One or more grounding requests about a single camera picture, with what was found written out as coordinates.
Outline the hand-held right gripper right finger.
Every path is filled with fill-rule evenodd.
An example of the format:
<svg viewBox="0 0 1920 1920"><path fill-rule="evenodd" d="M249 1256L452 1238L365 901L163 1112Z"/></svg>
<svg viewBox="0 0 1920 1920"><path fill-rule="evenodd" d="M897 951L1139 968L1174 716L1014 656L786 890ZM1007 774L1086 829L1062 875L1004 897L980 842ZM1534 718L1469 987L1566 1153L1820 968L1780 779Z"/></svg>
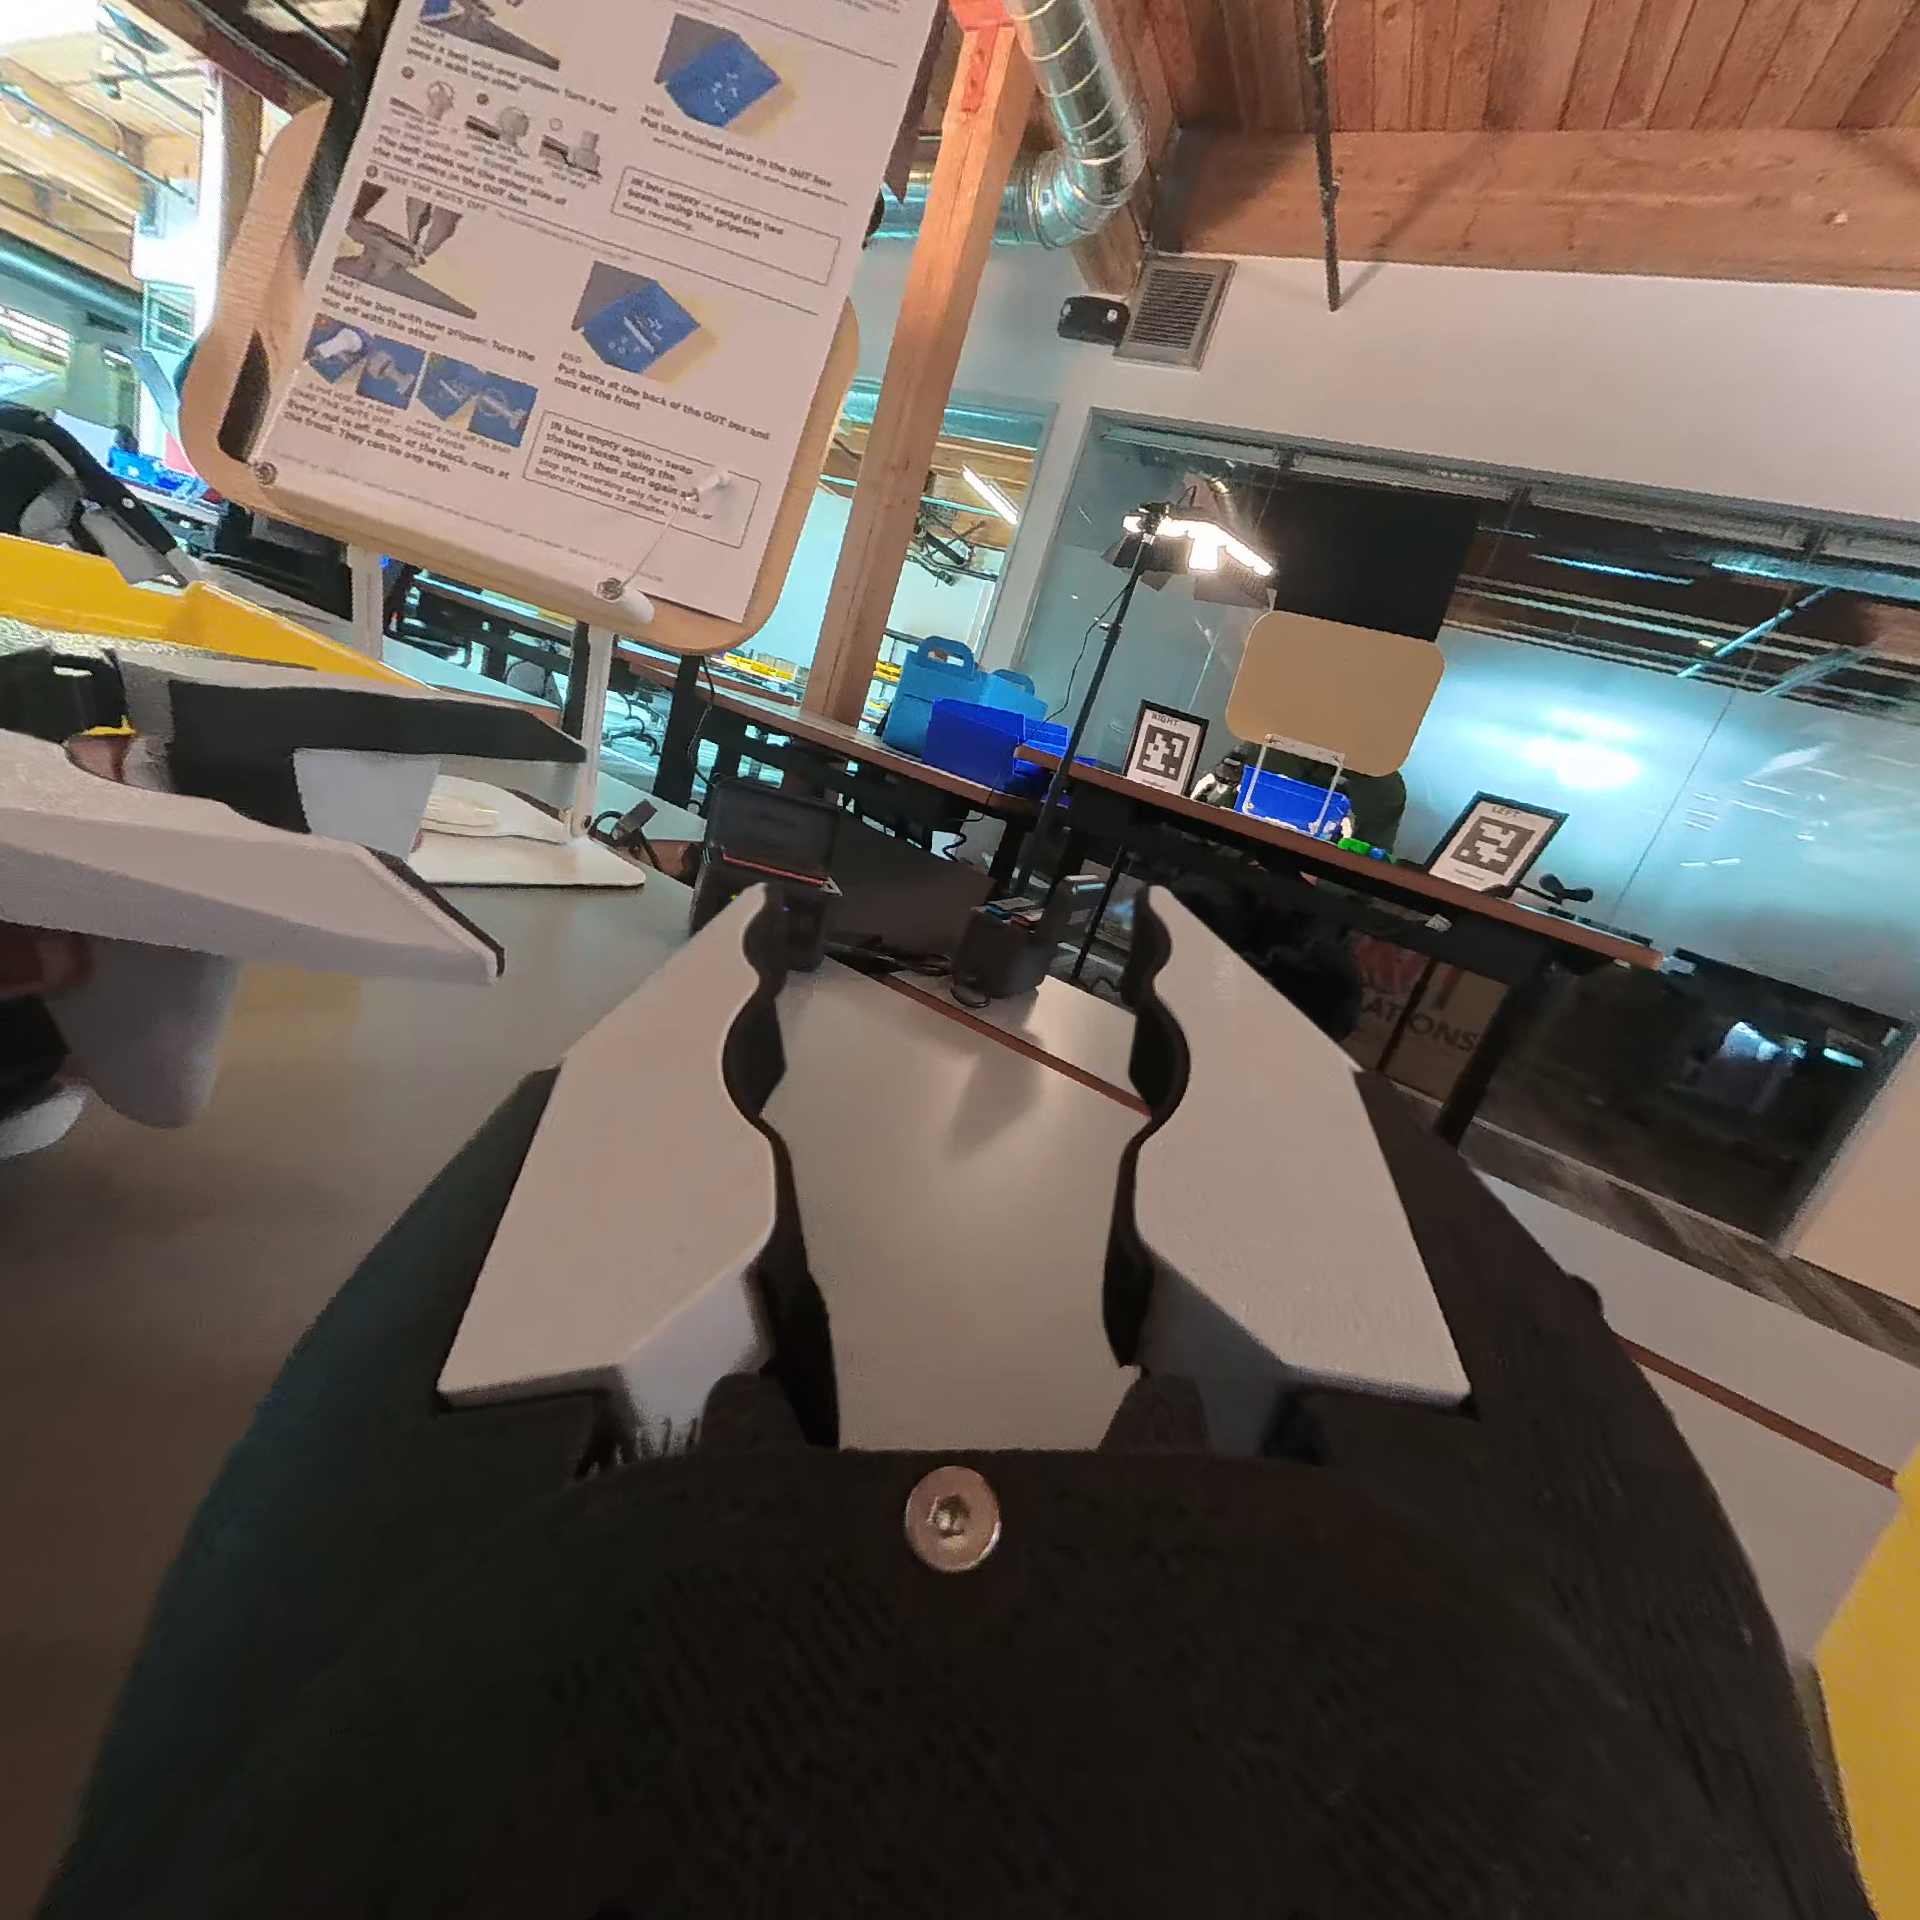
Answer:
<svg viewBox="0 0 1920 1920"><path fill-rule="evenodd" d="M1170 890L1136 901L1129 1087L1102 1280L1115 1360L1209 1426L1311 1391L1459 1413L1469 1378L1351 1057Z"/></svg>

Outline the yellow plastic bin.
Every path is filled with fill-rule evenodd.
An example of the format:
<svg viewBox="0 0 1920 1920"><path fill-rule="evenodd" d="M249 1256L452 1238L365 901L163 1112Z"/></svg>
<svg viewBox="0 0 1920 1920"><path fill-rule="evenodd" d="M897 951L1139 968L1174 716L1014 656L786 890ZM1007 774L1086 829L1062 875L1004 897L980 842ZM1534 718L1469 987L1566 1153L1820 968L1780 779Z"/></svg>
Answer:
<svg viewBox="0 0 1920 1920"><path fill-rule="evenodd" d="M1815 1648L1842 1809L1876 1918L1918 1918L1918 1459Z"/></svg>
<svg viewBox="0 0 1920 1920"><path fill-rule="evenodd" d="M2 538L2 623L89 643L143 643L425 692L399 668L221 586L133 586L107 559Z"/></svg>

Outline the blue plastic bin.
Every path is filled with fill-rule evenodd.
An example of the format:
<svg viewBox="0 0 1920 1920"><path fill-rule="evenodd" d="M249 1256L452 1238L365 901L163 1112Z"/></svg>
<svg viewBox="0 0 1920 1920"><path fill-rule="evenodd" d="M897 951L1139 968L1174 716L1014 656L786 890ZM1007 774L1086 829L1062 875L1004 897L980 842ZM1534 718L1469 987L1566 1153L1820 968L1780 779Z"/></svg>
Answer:
<svg viewBox="0 0 1920 1920"><path fill-rule="evenodd" d="M1270 768L1244 768L1231 807L1244 819L1290 829L1317 842L1354 838L1351 797L1343 788L1299 782Z"/></svg>
<svg viewBox="0 0 1920 1920"><path fill-rule="evenodd" d="M952 779L1041 803L1049 768L1028 759L1028 750L1055 761L1067 743L1067 727L1043 718L972 701L935 701L924 727L921 759Z"/></svg>

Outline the black screen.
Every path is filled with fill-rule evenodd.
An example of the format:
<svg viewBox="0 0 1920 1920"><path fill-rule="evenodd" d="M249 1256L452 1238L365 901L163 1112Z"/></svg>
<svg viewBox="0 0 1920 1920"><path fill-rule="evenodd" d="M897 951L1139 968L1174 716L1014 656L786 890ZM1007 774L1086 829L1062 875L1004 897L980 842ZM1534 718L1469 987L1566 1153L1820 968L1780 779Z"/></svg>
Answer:
<svg viewBox="0 0 1920 1920"><path fill-rule="evenodd" d="M1247 543L1271 564L1276 611L1434 643L1479 525L1460 495L1285 474Z"/></svg>

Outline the wooden instruction board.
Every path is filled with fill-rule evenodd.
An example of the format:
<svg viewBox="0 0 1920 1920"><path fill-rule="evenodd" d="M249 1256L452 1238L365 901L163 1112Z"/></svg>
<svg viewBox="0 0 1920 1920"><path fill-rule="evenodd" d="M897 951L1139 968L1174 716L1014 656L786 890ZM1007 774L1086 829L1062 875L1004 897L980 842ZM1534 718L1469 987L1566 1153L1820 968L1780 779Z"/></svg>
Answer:
<svg viewBox="0 0 1920 1920"><path fill-rule="evenodd" d="M939 4L362 4L182 386L236 506L666 655L772 617Z"/></svg>

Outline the framed marker tag sign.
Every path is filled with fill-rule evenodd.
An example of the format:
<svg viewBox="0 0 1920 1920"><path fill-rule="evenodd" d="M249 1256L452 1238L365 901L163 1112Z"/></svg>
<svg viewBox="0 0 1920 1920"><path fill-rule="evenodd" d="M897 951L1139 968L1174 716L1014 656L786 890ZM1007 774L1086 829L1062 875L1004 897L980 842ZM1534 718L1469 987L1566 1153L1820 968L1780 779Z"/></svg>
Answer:
<svg viewBox="0 0 1920 1920"><path fill-rule="evenodd" d="M1163 797L1189 798L1205 771L1209 721L1163 701L1142 701L1118 774Z"/></svg>
<svg viewBox="0 0 1920 1920"><path fill-rule="evenodd" d="M1556 807L1482 790L1444 830L1423 872L1463 893L1513 897L1563 824Z"/></svg>

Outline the black battery charger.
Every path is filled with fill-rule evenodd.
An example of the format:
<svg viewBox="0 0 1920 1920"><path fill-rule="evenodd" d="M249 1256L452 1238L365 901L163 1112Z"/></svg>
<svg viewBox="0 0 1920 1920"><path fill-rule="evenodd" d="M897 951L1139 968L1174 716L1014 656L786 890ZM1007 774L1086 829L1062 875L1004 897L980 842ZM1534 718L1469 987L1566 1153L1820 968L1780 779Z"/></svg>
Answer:
<svg viewBox="0 0 1920 1920"><path fill-rule="evenodd" d="M949 961L949 996L968 1012L1030 996L1070 942L1090 932L1103 897L1103 877L1074 875L1045 901L1001 897L972 910Z"/></svg>

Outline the hanging metal rod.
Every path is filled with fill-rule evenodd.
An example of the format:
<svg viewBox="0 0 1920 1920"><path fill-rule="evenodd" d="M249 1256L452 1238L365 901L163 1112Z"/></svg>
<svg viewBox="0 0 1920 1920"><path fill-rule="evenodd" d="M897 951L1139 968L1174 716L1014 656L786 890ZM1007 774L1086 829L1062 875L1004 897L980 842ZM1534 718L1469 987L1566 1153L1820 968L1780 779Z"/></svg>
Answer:
<svg viewBox="0 0 1920 1920"><path fill-rule="evenodd" d="M1317 164L1317 212L1322 226L1322 277L1328 310L1343 307L1338 268L1338 177L1334 164L1334 92L1331 92L1331 7L1301 4L1301 52L1306 68L1311 142Z"/></svg>

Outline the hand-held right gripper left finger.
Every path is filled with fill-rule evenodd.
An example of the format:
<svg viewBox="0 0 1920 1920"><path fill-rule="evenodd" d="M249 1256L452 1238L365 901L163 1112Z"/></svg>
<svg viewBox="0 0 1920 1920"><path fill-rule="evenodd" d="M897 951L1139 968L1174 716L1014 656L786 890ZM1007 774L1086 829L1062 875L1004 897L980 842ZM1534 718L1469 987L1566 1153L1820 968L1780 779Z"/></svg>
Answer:
<svg viewBox="0 0 1920 1920"><path fill-rule="evenodd" d="M784 1077L784 910L740 893L563 1057L439 1394L602 1394L638 1447L693 1437L711 1388L772 1371L837 1447L829 1308L766 1121Z"/></svg>

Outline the brown edged desk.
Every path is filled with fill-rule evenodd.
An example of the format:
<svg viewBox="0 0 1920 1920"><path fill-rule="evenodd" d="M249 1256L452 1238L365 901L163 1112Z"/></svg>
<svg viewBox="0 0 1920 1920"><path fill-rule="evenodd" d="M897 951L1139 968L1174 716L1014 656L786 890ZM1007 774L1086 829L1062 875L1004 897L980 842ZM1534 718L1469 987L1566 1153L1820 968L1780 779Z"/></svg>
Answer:
<svg viewBox="0 0 1920 1920"><path fill-rule="evenodd" d="M1497 1073L1563 983L1606 968L1667 968L1645 942L1123 782L1094 763L1074 761L1062 797L1070 862L1077 862L1086 846L1112 846L1142 872L1244 887L1290 914L1382 938L1434 965L1498 983L1502 1002L1434 1119L1434 1132L1453 1148L1463 1143Z"/></svg>
<svg viewBox="0 0 1920 1920"><path fill-rule="evenodd" d="M701 810L715 782L770 774L921 852L961 848L996 881L1014 875L1041 814L1025 797L930 768L874 731L733 689L707 656L666 659L616 643L614 684L667 697L657 803Z"/></svg>

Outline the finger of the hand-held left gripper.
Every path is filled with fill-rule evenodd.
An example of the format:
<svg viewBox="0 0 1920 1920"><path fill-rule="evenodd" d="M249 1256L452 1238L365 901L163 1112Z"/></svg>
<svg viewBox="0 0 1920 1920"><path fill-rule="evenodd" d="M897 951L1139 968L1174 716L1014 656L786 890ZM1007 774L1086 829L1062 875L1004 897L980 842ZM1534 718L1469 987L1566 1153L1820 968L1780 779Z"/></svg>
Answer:
<svg viewBox="0 0 1920 1920"><path fill-rule="evenodd" d="M2 739L2 1128L200 1119L258 961L477 987L502 951L399 859Z"/></svg>
<svg viewBox="0 0 1920 1920"><path fill-rule="evenodd" d="M570 803L586 763L525 704L205 655L123 655L117 673L165 790L383 856L409 856L442 774L509 784L532 771L542 803Z"/></svg>

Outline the printed cardboard box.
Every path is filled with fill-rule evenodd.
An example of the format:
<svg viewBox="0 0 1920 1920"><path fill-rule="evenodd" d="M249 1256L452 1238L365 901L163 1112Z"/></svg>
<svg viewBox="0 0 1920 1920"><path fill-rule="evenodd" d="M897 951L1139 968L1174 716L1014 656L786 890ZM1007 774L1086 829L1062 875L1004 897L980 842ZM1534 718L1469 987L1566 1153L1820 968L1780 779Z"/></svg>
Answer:
<svg viewBox="0 0 1920 1920"><path fill-rule="evenodd" d="M1347 1054L1408 1092L1447 1097L1502 1007L1504 984L1380 938L1357 938L1354 961L1362 1002Z"/></svg>

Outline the black power station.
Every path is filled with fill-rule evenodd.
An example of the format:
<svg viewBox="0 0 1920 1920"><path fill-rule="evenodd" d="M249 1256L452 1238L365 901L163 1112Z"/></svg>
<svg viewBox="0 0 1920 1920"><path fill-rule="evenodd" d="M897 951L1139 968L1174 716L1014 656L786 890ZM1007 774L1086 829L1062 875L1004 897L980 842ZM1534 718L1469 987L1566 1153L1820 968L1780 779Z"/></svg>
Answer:
<svg viewBox="0 0 1920 1920"><path fill-rule="evenodd" d="M689 936L702 932L740 893L766 887L784 912L786 968L815 973L842 897L831 875L840 830L842 814L824 798L753 779L711 782Z"/></svg>

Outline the black chair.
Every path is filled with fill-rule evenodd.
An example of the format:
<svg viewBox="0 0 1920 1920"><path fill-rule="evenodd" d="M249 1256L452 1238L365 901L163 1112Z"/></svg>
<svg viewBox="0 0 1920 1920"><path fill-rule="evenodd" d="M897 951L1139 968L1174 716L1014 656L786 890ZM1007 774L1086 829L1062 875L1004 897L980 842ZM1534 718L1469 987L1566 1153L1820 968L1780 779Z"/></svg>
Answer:
<svg viewBox="0 0 1920 1920"><path fill-rule="evenodd" d="M175 533L53 415L2 405L2 535L104 559L133 583L191 586Z"/></svg>

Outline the beige board on stand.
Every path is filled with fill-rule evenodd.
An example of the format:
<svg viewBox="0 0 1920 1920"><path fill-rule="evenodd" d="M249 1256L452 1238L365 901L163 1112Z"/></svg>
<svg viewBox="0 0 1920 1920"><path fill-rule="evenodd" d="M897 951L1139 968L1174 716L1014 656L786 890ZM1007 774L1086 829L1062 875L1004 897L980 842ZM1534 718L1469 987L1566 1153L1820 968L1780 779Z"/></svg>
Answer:
<svg viewBox="0 0 1920 1920"><path fill-rule="evenodd" d="M1444 670L1437 643L1271 611L1248 628L1224 723L1257 750L1382 779L1411 756Z"/></svg>

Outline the studio light on tripod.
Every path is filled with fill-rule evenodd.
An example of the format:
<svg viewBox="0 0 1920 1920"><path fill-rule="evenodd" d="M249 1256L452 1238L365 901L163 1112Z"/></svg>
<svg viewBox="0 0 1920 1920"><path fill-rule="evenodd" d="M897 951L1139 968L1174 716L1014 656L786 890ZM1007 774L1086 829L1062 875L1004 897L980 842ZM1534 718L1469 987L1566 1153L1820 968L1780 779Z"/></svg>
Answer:
<svg viewBox="0 0 1920 1920"><path fill-rule="evenodd" d="M1270 583L1277 573L1277 564L1266 553L1261 553L1248 540L1240 540L1237 535L1229 533L1229 525L1216 522L1215 518L1202 518L1196 509L1190 509L1181 501L1177 502L1149 501L1142 502L1139 511L1128 515L1118 538L1118 553L1120 559L1128 559L1123 583L1115 592L1112 607L1097 623L1090 624L1090 637L1097 637L1097 650L1091 656L1091 668L1081 689L1077 707L1070 708L1073 711L1070 736L1062 750L1057 752L1055 771L1043 790L1038 824L1028 830L1022 842L1022 855L1012 877L1014 893L1025 890L1028 877L1033 875L1033 859L1043 852L1043 840L1051 833L1055 823L1062 814L1070 774L1081 756L1081 743L1090 730L1091 711L1097 707L1103 678L1112 666L1118 637L1136 601L1139 583L1147 579L1147 573L1195 576L1195 573L1231 570L1257 580L1261 586Z"/></svg>

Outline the grey wall vent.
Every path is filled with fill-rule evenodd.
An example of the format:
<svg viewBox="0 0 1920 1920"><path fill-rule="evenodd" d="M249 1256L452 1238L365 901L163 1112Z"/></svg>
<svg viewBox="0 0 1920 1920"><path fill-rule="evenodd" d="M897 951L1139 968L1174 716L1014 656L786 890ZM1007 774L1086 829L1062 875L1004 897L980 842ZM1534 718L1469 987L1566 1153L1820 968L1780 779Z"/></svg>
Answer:
<svg viewBox="0 0 1920 1920"><path fill-rule="evenodd" d="M1115 361L1196 373L1205 364L1235 265L1229 255L1147 255Z"/></svg>

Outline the silver ventilation duct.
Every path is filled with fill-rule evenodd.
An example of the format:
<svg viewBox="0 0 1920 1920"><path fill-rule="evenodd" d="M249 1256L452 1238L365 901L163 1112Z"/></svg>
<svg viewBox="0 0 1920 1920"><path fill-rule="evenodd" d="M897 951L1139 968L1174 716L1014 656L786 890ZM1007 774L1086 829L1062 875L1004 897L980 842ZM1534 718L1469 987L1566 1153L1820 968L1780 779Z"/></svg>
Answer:
<svg viewBox="0 0 1920 1920"><path fill-rule="evenodd" d="M961 31L1014 29L1033 75L993 245L1077 254L1107 286L1149 251L1177 106L1145 4L949 4Z"/></svg>

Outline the wooden post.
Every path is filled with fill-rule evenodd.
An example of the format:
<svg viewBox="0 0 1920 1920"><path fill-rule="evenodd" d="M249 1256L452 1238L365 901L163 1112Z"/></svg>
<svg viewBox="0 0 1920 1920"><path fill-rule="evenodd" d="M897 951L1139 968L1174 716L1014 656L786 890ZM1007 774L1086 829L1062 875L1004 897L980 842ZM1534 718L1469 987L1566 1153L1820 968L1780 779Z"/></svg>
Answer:
<svg viewBox="0 0 1920 1920"><path fill-rule="evenodd" d="M998 203L1033 101L1033 72L1012 7L958 4L955 20L961 47L933 190L804 684L804 711L845 727L859 723L868 701Z"/></svg>

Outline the blue tool caddy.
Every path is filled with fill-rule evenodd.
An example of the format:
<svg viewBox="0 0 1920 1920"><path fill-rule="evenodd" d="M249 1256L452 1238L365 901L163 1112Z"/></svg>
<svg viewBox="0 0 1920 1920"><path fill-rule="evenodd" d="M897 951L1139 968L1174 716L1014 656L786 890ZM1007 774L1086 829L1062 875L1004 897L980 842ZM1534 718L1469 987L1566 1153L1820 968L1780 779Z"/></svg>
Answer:
<svg viewBox="0 0 1920 1920"><path fill-rule="evenodd" d="M916 643L897 668L892 707L881 723L881 742L904 756L924 756L924 736L942 701L987 707L1043 723L1049 708L1033 684L1020 670L985 670L964 643L927 637Z"/></svg>

